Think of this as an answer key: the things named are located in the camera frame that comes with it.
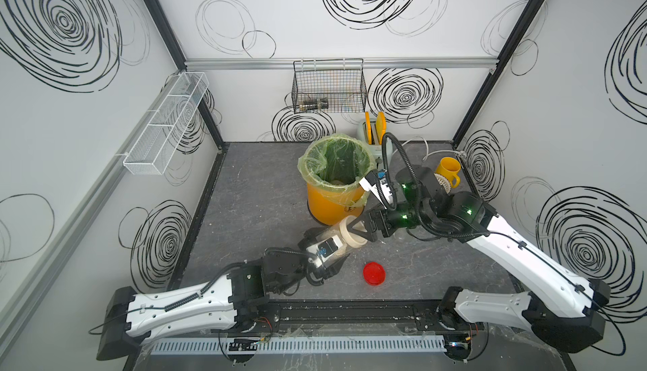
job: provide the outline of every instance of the white mesh shelf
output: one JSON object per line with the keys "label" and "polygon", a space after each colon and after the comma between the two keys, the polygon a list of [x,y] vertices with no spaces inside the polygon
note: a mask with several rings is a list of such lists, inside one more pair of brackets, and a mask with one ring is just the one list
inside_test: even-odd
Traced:
{"label": "white mesh shelf", "polygon": [[204,72],[182,72],[139,135],[124,166],[132,174],[163,174],[205,95]]}

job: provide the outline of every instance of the black cable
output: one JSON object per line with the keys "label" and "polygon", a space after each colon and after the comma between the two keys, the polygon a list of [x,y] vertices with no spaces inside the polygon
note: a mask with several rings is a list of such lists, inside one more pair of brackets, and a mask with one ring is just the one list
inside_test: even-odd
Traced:
{"label": "black cable", "polygon": [[311,260],[317,260],[317,255],[314,253],[306,252],[306,251],[301,251],[301,250],[295,250],[295,249],[290,249],[289,247],[268,247],[265,249],[265,254],[267,255],[268,253],[287,253],[287,254],[296,254],[298,256],[305,256]]}
{"label": "black cable", "polygon": [[[386,207],[387,210],[389,211],[394,211],[397,206],[398,206],[398,197],[395,195],[395,189],[393,188],[393,182],[391,181],[391,174],[389,174],[389,160],[388,160],[388,154],[386,153],[386,140],[391,139],[395,140],[395,142],[398,142],[400,145],[400,141],[390,132],[385,132],[384,135],[382,135],[382,165],[384,166],[384,176],[386,177],[386,185],[391,189],[391,196],[393,197],[393,205],[389,204],[389,201],[386,199],[384,196],[384,191],[382,191],[382,185],[380,184],[380,181],[378,180],[377,182],[377,195],[380,198],[380,201]],[[400,145],[400,149],[398,149],[398,152],[400,152],[400,155],[402,157],[402,160],[405,160],[406,162],[409,162],[409,157],[404,153],[404,149],[402,148],[402,145]]]}
{"label": "black cable", "polygon": [[[488,232],[488,233],[489,233],[490,235],[501,235],[501,236],[504,236],[504,237],[506,237],[506,238],[508,238],[508,239],[510,239],[510,240],[512,240],[512,241],[514,241],[514,243],[516,243],[516,244],[517,244],[517,246],[519,246],[519,248],[520,248],[520,249],[523,249],[523,248],[525,248],[525,247],[526,247],[525,242],[523,242],[523,243],[522,243],[522,242],[519,242],[519,241],[518,241],[518,240],[516,240],[515,238],[511,237],[510,235],[506,235],[505,233],[501,233],[501,232]],[[546,264],[546,266],[550,267],[550,268],[551,268],[555,273],[559,274],[559,275],[560,275],[560,277],[562,277],[564,280],[566,280],[566,282],[568,282],[571,286],[573,286],[573,287],[575,288],[575,290],[576,290],[576,291],[578,291],[579,293],[581,293],[582,295],[584,295],[584,296],[585,296],[589,301],[591,301],[591,307],[593,307],[593,305],[595,304],[595,306],[597,306],[597,307],[598,307],[598,309],[599,309],[600,311],[602,311],[602,313],[603,313],[603,314],[604,314],[604,315],[609,319],[609,321],[611,322],[611,324],[612,324],[612,325],[615,327],[615,329],[618,331],[618,334],[620,335],[620,340],[622,341],[622,351],[621,351],[620,353],[611,353],[610,351],[603,350],[603,349],[598,348],[598,347],[596,347],[596,346],[591,346],[591,347],[592,347],[592,348],[594,348],[594,349],[595,349],[595,350],[597,350],[597,351],[601,351],[601,352],[603,352],[603,353],[610,354],[610,355],[615,355],[615,356],[617,356],[617,357],[620,357],[620,356],[624,355],[624,353],[627,351],[627,343],[626,343],[626,341],[624,340],[624,335],[623,335],[623,334],[622,334],[622,332],[620,331],[620,328],[618,327],[618,324],[617,324],[617,323],[616,323],[616,322],[611,318],[611,316],[609,316],[609,314],[608,314],[608,313],[606,313],[606,311],[603,309],[603,307],[602,307],[602,306],[600,306],[597,302],[595,302],[595,301],[593,300],[593,298],[589,297],[589,295],[587,295],[584,291],[582,291],[582,290],[580,289],[582,286],[580,286],[580,285],[578,285],[578,284],[575,284],[575,283],[574,283],[573,281],[571,281],[568,277],[566,277],[564,274],[562,274],[562,272],[561,272],[561,271],[557,270],[557,269],[556,269],[552,264],[550,264],[549,262],[547,262],[546,260],[544,260],[544,258],[543,258],[543,257],[541,257],[541,256],[540,256],[540,255],[538,255],[537,253],[533,252],[531,249],[526,249],[526,250],[527,250],[528,252],[532,253],[532,255],[533,255],[533,256],[535,256],[535,257],[537,257],[539,260],[541,260],[544,264]]]}
{"label": "black cable", "polygon": [[227,266],[224,266],[222,269],[220,269],[215,276],[205,284],[204,287],[200,288],[200,293],[193,293],[190,294],[188,297],[184,297],[181,300],[175,301],[171,304],[168,304],[167,306],[164,307],[164,311],[168,312],[170,310],[174,310],[175,308],[178,308],[179,306],[182,306],[188,302],[193,301],[194,299],[198,299],[204,294],[206,294],[209,289],[214,286],[215,282],[218,281],[218,278],[222,277],[224,274],[227,274],[230,270],[238,267],[244,266],[245,263],[243,262],[237,262],[237,263],[231,263],[228,264]]}
{"label": "black cable", "polygon": [[[397,205],[397,198],[395,197],[395,189],[393,188],[393,183],[391,182],[391,175],[389,174],[389,171],[388,171],[388,164],[386,161],[387,154],[386,154],[385,138],[387,140],[391,140],[392,143],[395,145],[395,148],[398,150],[398,153],[400,153],[400,156],[402,157],[402,161],[404,162],[404,165],[409,170],[409,175],[411,175],[411,179],[415,184],[415,202],[413,203],[413,210],[415,212],[416,221],[418,221],[418,223],[422,225],[424,230],[426,230],[427,232],[429,232],[435,237],[451,238],[451,239],[465,239],[473,236],[483,235],[483,233],[475,234],[475,233],[465,233],[465,232],[445,232],[443,230],[433,229],[433,227],[431,227],[429,224],[423,221],[423,217],[420,212],[420,205],[422,204],[422,201],[423,201],[422,184],[420,180],[418,180],[418,176],[416,175],[415,170],[411,165],[411,161],[409,160],[409,157],[404,151],[404,147],[400,143],[400,140],[398,140],[395,137],[395,135],[393,135],[392,133],[385,132],[384,135],[382,136],[382,160],[383,160],[382,164],[384,165],[384,174],[386,176],[386,183],[389,186],[389,188],[392,189],[394,206]],[[384,193],[382,192],[381,187],[377,187],[377,191],[380,196],[380,199],[384,199]],[[386,208],[390,210],[395,209],[390,205],[387,205]],[[436,240],[437,238],[419,238],[419,239],[427,242],[431,240]]]}
{"label": "black cable", "polygon": [[409,228],[407,228],[407,229],[406,229],[406,232],[407,232],[409,235],[411,235],[411,236],[413,236],[414,238],[416,238],[417,240],[421,240],[421,241],[423,241],[423,242],[429,242],[429,241],[431,241],[431,240],[438,240],[438,239],[442,238],[442,237],[420,238],[420,237],[415,236],[413,233],[411,233],[411,231],[409,230]]}
{"label": "black cable", "polygon": [[324,285],[324,279],[323,278],[321,280],[313,279],[310,271],[305,272],[305,279],[308,280],[308,283],[310,283],[310,285],[315,286],[315,287]]}
{"label": "black cable", "polygon": [[87,333],[88,333],[89,335],[101,336],[101,334],[103,334],[103,332],[101,332],[101,333],[94,333],[94,332],[93,332],[93,330],[94,330],[94,329],[98,329],[98,328],[100,328],[100,327],[102,327],[102,326],[104,326],[104,325],[109,324],[110,322],[112,322],[112,321],[113,321],[114,319],[116,319],[116,318],[122,317],[122,316],[127,315],[127,314],[129,314],[129,313],[131,313],[131,312],[137,312],[137,311],[141,311],[141,310],[164,310],[164,308],[158,308],[158,307],[156,307],[156,306],[149,306],[148,308],[144,307],[144,308],[137,308],[137,309],[134,309],[134,310],[129,310],[129,311],[126,311],[126,312],[121,313],[120,315],[113,316],[112,318],[109,318],[107,321],[105,321],[105,322],[101,323],[100,325],[95,326],[95,327],[93,327],[92,329],[88,330],[88,331],[87,331]]}
{"label": "black cable", "polygon": [[473,356],[472,358],[468,358],[467,361],[476,360],[479,357],[481,357],[481,354],[485,353],[485,349],[487,348],[487,343],[490,341],[490,325],[489,324],[487,325],[486,330],[487,330],[487,334],[485,335],[485,344],[483,345],[483,349],[477,355]]}
{"label": "black cable", "polygon": [[297,292],[297,291],[299,291],[299,287],[300,287],[300,286],[301,286],[301,280],[298,280],[298,281],[296,282],[296,290],[294,290],[293,292],[290,292],[290,293],[287,293],[287,292],[285,292],[285,291],[284,291],[284,292],[283,292],[283,295],[285,295],[285,296],[287,296],[287,297],[291,297],[291,296],[293,296],[294,294],[296,294],[296,292]]}
{"label": "black cable", "polygon": [[229,361],[233,362],[234,360],[231,359],[228,355],[224,353],[224,350],[222,349],[222,344],[220,343],[220,330],[218,330],[218,347],[220,347],[220,352],[224,356],[224,358],[228,359]]}

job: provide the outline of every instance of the red lid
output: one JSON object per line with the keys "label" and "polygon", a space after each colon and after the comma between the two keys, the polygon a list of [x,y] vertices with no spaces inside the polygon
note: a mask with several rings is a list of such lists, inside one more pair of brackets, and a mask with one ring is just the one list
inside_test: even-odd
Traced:
{"label": "red lid", "polygon": [[384,267],[380,266],[376,262],[370,262],[364,266],[364,279],[371,286],[378,286],[384,282],[386,278],[386,273],[384,272]]}

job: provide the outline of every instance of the orange trash can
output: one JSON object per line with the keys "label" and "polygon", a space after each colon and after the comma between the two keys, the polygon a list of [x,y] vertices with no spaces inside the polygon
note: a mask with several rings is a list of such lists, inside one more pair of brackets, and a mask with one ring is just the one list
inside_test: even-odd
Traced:
{"label": "orange trash can", "polygon": [[359,181],[375,167],[368,146],[348,135],[335,133],[312,142],[298,163],[312,216],[326,225],[359,216],[368,199]]}

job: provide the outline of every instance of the wire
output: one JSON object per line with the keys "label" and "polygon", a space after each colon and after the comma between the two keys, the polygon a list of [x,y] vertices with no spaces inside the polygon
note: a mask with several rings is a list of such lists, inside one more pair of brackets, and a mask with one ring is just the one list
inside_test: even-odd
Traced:
{"label": "wire", "polygon": [[[519,241],[518,241],[518,240],[516,240],[515,238],[511,237],[510,235],[506,235],[505,233],[501,233],[501,232],[489,232],[489,234],[491,234],[491,235],[501,235],[501,236],[504,236],[504,237],[506,237],[506,238],[508,238],[508,239],[510,239],[510,240],[512,240],[512,241],[514,241],[514,242],[519,246],[519,248],[520,248],[520,249],[523,249],[523,248],[525,247],[525,244],[522,244],[521,242],[519,242]],[[575,284],[573,281],[571,281],[571,280],[570,280],[570,278],[566,277],[566,276],[565,276],[561,271],[557,270],[557,269],[556,269],[552,264],[550,264],[549,262],[547,262],[546,260],[544,260],[544,258],[543,258],[543,257],[541,257],[541,256],[540,256],[540,255],[538,255],[537,253],[533,252],[531,249],[526,249],[526,250],[527,250],[528,252],[532,253],[532,255],[533,255],[533,256],[537,257],[539,260],[541,260],[542,262],[544,262],[544,264],[546,264],[546,266],[550,267],[550,268],[551,268],[555,273],[557,273],[558,275],[560,275],[560,277],[562,277],[564,280],[566,280],[566,282],[568,282],[571,286],[573,286],[573,287],[575,288],[575,290],[576,290],[576,291],[578,291],[580,294],[584,295],[584,296],[585,296],[589,301],[591,301],[591,307],[593,307],[593,305],[595,304],[595,306],[597,306],[597,307],[598,307],[598,309],[599,309],[600,311],[602,311],[602,313],[603,313],[603,314],[608,318],[608,320],[611,322],[611,324],[612,324],[612,325],[615,327],[615,329],[618,331],[618,334],[620,335],[620,340],[622,341],[622,351],[621,351],[620,353],[611,353],[610,351],[603,350],[603,349],[601,349],[601,348],[599,348],[599,347],[596,347],[596,346],[591,346],[591,347],[592,347],[592,348],[594,348],[594,349],[595,349],[595,350],[597,350],[597,351],[601,351],[601,352],[603,352],[603,353],[610,354],[610,355],[615,355],[616,357],[620,357],[620,356],[624,355],[624,354],[625,354],[625,352],[627,351],[627,343],[626,343],[626,341],[624,340],[624,335],[623,335],[623,334],[622,334],[622,332],[620,331],[620,328],[618,327],[618,324],[617,324],[617,323],[616,323],[616,322],[615,322],[615,321],[614,321],[614,320],[609,316],[609,314],[608,314],[608,313],[606,313],[606,311],[603,309],[603,307],[602,307],[602,306],[600,306],[597,302],[595,302],[595,301],[593,300],[593,298],[589,297],[589,295],[588,295],[587,293],[585,293],[584,291],[582,291],[582,290],[580,289],[582,286],[580,286],[580,285],[578,285],[578,284]]]}
{"label": "wire", "polygon": [[204,287],[200,288],[200,293],[190,294],[188,297],[184,297],[184,298],[182,298],[182,299],[180,299],[178,301],[175,301],[175,302],[173,302],[171,304],[168,304],[167,306],[164,307],[164,311],[168,312],[170,310],[174,310],[175,308],[178,308],[179,306],[182,306],[182,305],[184,305],[186,303],[189,303],[189,302],[191,302],[191,301],[193,301],[195,299],[200,298],[201,296],[206,294],[207,291],[209,291],[209,289],[215,284],[216,281],[218,281],[218,279],[220,277],[227,274],[230,270],[238,268],[238,267],[242,267],[244,265],[245,265],[245,263],[238,262],[238,263],[231,263],[231,264],[228,264],[227,266],[224,266],[221,270],[219,270],[215,274],[214,278],[212,278],[209,282],[207,282]]}
{"label": "wire", "polygon": [[408,144],[409,142],[411,142],[412,140],[415,140],[416,138],[420,138],[421,140],[423,140],[423,141],[425,142],[425,148],[427,149],[427,151],[425,152],[425,154],[429,154],[429,144],[427,143],[427,140],[425,140],[425,137],[420,136],[420,135],[416,135],[415,137],[411,138],[410,140],[404,141],[404,142],[402,143],[402,146],[404,146],[404,145]]}
{"label": "wire", "polygon": [[[425,223],[423,221],[423,218],[422,218],[421,213],[420,213],[420,205],[421,205],[421,202],[422,202],[422,192],[421,192],[420,181],[418,180],[418,176],[416,175],[413,167],[411,167],[411,163],[409,162],[409,158],[406,155],[406,152],[404,151],[404,148],[400,144],[400,141],[390,132],[386,132],[382,136],[382,158],[384,160],[384,172],[386,173],[386,180],[388,182],[388,185],[389,185],[389,187],[393,188],[392,183],[391,183],[391,177],[390,177],[389,172],[388,172],[388,166],[386,164],[387,163],[387,161],[386,161],[386,143],[384,142],[384,137],[389,138],[389,139],[391,139],[393,141],[393,144],[398,149],[398,152],[400,153],[400,155],[402,157],[402,160],[404,161],[404,164],[407,166],[407,169],[409,170],[409,174],[411,174],[411,178],[413,179],[414,183],[416,184],[415,203],[413,205],[413,208],[415,210],[416,220],[418,221],[418,223],[420,225],[422,225],[422,227],[427,232],[429,232],[432,235],[435,235],[435,237],[434,238],[418,238],[418,237],[413,236],[413,234],[411,234],[410,232],[408,232],[409,235],[413,236],[414,238],[416,238],[418,240],[422,240],[424,242],[436,240],[436,239],[438,239],[438,237],[445,237],[445,238],[459,239],[460,240],[460,239],[466,239],[466,238],[469,238],[469,237],[476,237],[476,236],[502,235],[502,236],[514,241],[515,243],[517,243],[517,245],[519,246],[520,249],[523,249],[526,246],[525,242],[522,244],[521,242],[514,239],[513,237],[511,237],[509,235],[506,235],[505,233],[501,233],[501,232],[494,232],[494,231],[489,231],[488,230],[486,232],[477,232],[477,233],[462,233],[462,232],[461,233],[449,233],[449,232],[446,233],[446,232],[441,232],[441,231],[438,231],[436,229],[433,229],[429,224]],[[382,195],[381,188],[378,187],[377,189],[378,189],[378,191],[380,193],[380,198],[382,198],[383,195]],[[397,202],[396,199],[395,199],[395,193],[393,193],[393,201],[394,201],[394,203]],[[553,265],[551,265],[549,262],[544,260],[544,258],[542,258],[540,255],[538,255],[537,253],[535,253],[531,249],[526,249],[526,250],[528,252],[532,253],[532,255],[537,257],[540,261],[544,262],[548,267],[550,267],[552,270],[554,270],[555,273],[559,274],[564,280],[566,280],[571,286],[573,286],[576,291],[580,292],[587,299],[589,299],[589,301],[591,301],[591,307],[593,307],[593,304],[595,304],[595,306],[597,306],[598,309],[600,311],[602,311],[602,313],[608,318],[608,320],[611,321],[611,323],[613,324],[615,329],[618,331],[618,334],[620,335],[620,340],[622,341],[622,351],[620,353],[612,353],[610,351],[606,351],[606,350],[603,350],[603,349],[595,347],[595,346],[591,346],[591,347],[594,348],[597,351],[601,351],[603,353],[610,354],[610,355],[615,355],[617,357],[624,355],[625,352],[626,352],[626,349],[627,349],[627,344],[626,344],[626,341],[624,340],[624,335],[620,331],[620,328],[618,327],[616,322],[609,316],[608,313],[606,313],[606,311],[602,308],[602,306],[600,306],[597,302],[595,302],[593,300],[593,298],[589,297],[584,291],[582,291],[582,286],[576,285],[568,277],[566,277],[564,274],[562,274],[561,271],[557,270]]]}
{"label": "wire", "polygon": [[391,174],[389,173],[389,159],[388,159],[388,153],[386,153],[386,140],[385,138],[391,139],[393,141],[393,144],[395,147],[398,149],[398,152],[400,153],[400,156],[402,157],[402,160],[404,163],[409,167],[411,167],[411,164],[409,162],[409,157],[406,155],[406,152],[404,151],[404,147],[400,144],[400,141],[390,132],[385,132],[382,135],[382,165],[384,166],[384,177],[386,178],[386,185],[391,189],[391,196],[393,198],[393,205],[389,204],[389,201],[387,201],[386,197],[384,197],[384,191],[382,191],[382,185],[380,184],[380,181],[377,182],[377,195],[380,198],[380,202],[384,205],[384,207],[389,210],[389,211],[395,211],[395,209],[398,206],[398,198],[395,195],[395,189],[393,188],[393,182],[391,181]]}
{"label": "wire", "polygon": [[411,233],[411,231],[409,230],[409,228],[407,228],[407,229],[406,229],[406,232],[407,232],[409,235],[411,235],[411,236],[413,236],[414,238],[416,238],[417,240],[421,240],[422,242],[429,242],[429,241],[432,241],[432,240],[438,240],[438,239],[442,238],[442,237],[420,238],[420,237],[415,236],[413,233]]}
{"label": "wire", "polygon": [[457,154],[459,157],[466,157],[467,153],[465,153],[464,150],[453,150],[453,149],[443,149],[443,150],[434,150],[433,152],[427,151],[427,155],[423,158],[423,162],[427,160],[428,157],[430,157],[433,154],[439,154],[441,152],[446,152],[446,153],[454,153]]}
{"label": "wire", "polygon": [[265,249],[265,255],[268,253],[287,253],[287,254],[296,254],[297,256],[305,256],[312,261],[317,260],[318,256],[314,253],[310,253],[307,251],[301,251],[301,250],[295,250],[295,249],[290,249],[289,247],[268,247]]}
{"label": "wire", "polygon": [[268,337],[266,341],[264,341],[263,339],[261,339],[261,340],[259,340],[257,343],[261,343],[261,342],[262,342],[262,343],[270,343],[270,340],[272,340],[272,334],[274,333],[274,329],[272,328],[272,324],[270,323],[270,321],[269,321],[269,320],[267,320],[267,318],[266,318],[266,317],[264,317],[264,316],[261,316],[261,317],[255,318],[255,319],[254,319],[254,321],[255,321],[255,322],[265,322],[265,323],[267,323],[267,325],[270,327],[270,337]]}
{"label": "wire", "polygon": [[123,313],[121,313],[121,314],[119,314],[119,315],[117,315],[117,316],[113,316],[112,318],[109,318],[107,321],[105,321],[105,322],[101,323],[100,325],[95,326],[95,327],[93,327],[92,329],[88,330],[88,331],[87,331],[87,333],[88,333],[89,335],[101,336],[101,335],[103,334],[103,332],[101,332],[101,333],[95,333],[95,332],[93,332],[93,330],[94,330],[94,329],[98,329],[98,328],[100,328],[100,327],[102,327],[102,326],[104,326],[104,325],[109,324],[109,323],[110,323],[110,322],[112,322],[114,319],[117,319],[117,318],[119,318],[119,317],[122,317],[122,316],[124,316],[124,315],[127,315],[127,314],[129,314],[129,313],[131,313],[131,312],[137,312],[137,311],[141,311],[141,310],[144,310],[144,311],[146,311],[146,310],[164,310],[164,308],[158,308],[158,307],[156,307],[156,306],[149,306],[149,307],[143,307],[143,308],[137,308],[137,309],[134,309],[134,310],[129,310],[129,311],[123,312]]}
{"label": "wire", "polygon": [[312,275],[311,275],[310,271],[308,271],[308,270],[305,271],[305,279],[308,280],[308,283],[310,283],[310,285],[315,286],[315,287],[324,285],[324,279],[323,278],[320,279],[320,280],[315,280],[314,278],[312,278]]}
{"label": "wire", "polygon": [[420,138],[421,140],[423,140],[425,142],[426,151],[425,151],[425,156],[423,157],[423,162],[426,161],[427,158],[430,157],[431,155],[439,154],[441,152],[454,153],[454,154],[457,154],[459,157],[467,157],[467,153],[465,152],[465,150],[443,149],[443,150],[434,150],[433,152],[429,152],[429,144],[427,143],[427,140],[425,140],[425,137],[423,137],[421,135],[417,135],[417,136],[411,138],[410,140],[404,141],[402,143],[402,146],[408,144],[409,142],[411,142],[412,140],[415,140],[416,138]]}
{"label": "wire", "polygon": [[285,295],[285,296],[287,296],[287,297],[291,297],[291,296],[293,296],[294,294],[296,294],[296,292],[297,292],[297,291],[299,291],[299,287],[300,287],[300,286],[301,286],[301,279],[299,279],[299,280],[296,282],[296,290],[294,290],[293,292],[290,292],[290,293],[287,293],[287,292],[285,292],[285,291],[284,291],[284,292],[283,292],[283,295]]}
{"label": "wire", "polygon": [[481,354],[485,353],[485,349],[487,348],[487,344],[490,341],[490,325],[489,324],[488,324],[488,326],[485,327],[485,331],[487,332],[487,334],[485,335],[485,344],[483,345],[483,349],[481,349],[481,352],[478,353],[477,355],[473,356],[472,358],[468,358],[467,361],[476,360],[479,357],[481,357]]}
{"label": "wire", "polygon": [[220,332],[221,332],[221,330],[220,330],[220,329],[218,329],[218,347],[220,347],[220,352],[222,353],[222,355],[224,356],[224,358],[228,359],[229,361],[231,361],[231,362],[233,363],[233,362],[234,362],[234,360],[233,360],[231,357],[229,357],[228,355],[226,355],[226,354],[224,353],[224,350],[222,349],[222,344],[220,343]]}

